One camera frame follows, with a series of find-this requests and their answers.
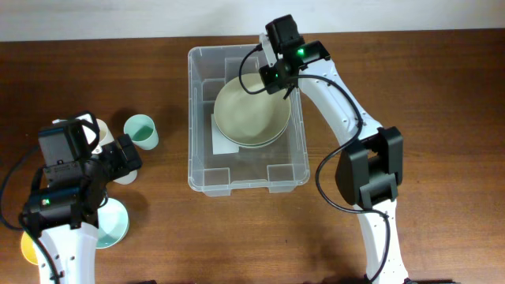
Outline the dark blue bowl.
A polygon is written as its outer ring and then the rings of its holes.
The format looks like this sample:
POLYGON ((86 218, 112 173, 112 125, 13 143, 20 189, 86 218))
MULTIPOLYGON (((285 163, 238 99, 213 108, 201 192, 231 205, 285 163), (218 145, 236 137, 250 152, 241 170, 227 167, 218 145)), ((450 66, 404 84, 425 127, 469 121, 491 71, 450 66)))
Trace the dark blue bowl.
POLYGON ((266 125, 257 128, 247 125, 245 128, 228 127, 217 130, 230 142, 245 148, 261 148, 276 141, 287 129, 289 123, 283 125, 266 125))

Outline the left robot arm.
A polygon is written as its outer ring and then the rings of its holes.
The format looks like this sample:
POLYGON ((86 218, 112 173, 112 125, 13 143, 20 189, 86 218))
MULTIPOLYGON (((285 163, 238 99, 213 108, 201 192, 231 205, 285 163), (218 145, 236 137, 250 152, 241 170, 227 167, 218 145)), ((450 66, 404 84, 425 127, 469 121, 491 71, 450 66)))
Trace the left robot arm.
POLYGON ((38 249, 40 281, 93 283, 98 210, 107 184, 141 168, 142 161, 127 134, 99 154, 84 134, 42 135, 39 146, 45 163, 19 222, 38 249))

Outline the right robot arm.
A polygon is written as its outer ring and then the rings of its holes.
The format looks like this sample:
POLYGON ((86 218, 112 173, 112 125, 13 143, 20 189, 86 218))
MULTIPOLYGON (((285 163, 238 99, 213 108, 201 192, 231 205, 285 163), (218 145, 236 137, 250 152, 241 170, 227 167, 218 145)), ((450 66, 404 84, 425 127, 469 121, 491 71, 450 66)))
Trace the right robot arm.
POLYGON ((317 167, 335 156, 335 183, 347 202, 344 212, 358 217, 365 244, 365 277, 371 283, 406 283, 396 227, 398 187, 402 184, 403 137, 385 128, 365 111, 342 81, 321 42, 273 47, 269 41, 255 48, 267 64, 260 68, 268 93, 298 88, 307 95, 335 134, 339 147, 317 167))

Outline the mint green cup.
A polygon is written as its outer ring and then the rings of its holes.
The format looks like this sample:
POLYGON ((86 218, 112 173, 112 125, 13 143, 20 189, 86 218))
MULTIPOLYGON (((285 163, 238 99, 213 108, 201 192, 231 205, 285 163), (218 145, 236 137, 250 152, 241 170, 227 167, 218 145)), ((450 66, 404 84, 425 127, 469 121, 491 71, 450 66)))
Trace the mint green cup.
POLYGON ((159 143, 159 135, 154 121, 145 114, 136 114, 128 118, 123 127, 124 134, 143 150, 152 150, 159 143))

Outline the beige bowl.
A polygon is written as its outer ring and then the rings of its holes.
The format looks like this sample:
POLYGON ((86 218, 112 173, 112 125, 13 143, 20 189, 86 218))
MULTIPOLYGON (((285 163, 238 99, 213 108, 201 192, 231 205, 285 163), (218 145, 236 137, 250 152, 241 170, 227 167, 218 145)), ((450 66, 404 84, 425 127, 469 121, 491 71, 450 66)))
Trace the beige bowl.
POLYGON ((284 92, 272 95, 261 92, 250 95, 247 90, 259 90, 264 84, 257 73, 244 74, 222 87, 214 105, 215 122, 220 128, 254 125, 283 125, 290 120, 291 101, 283 99, 284 92))

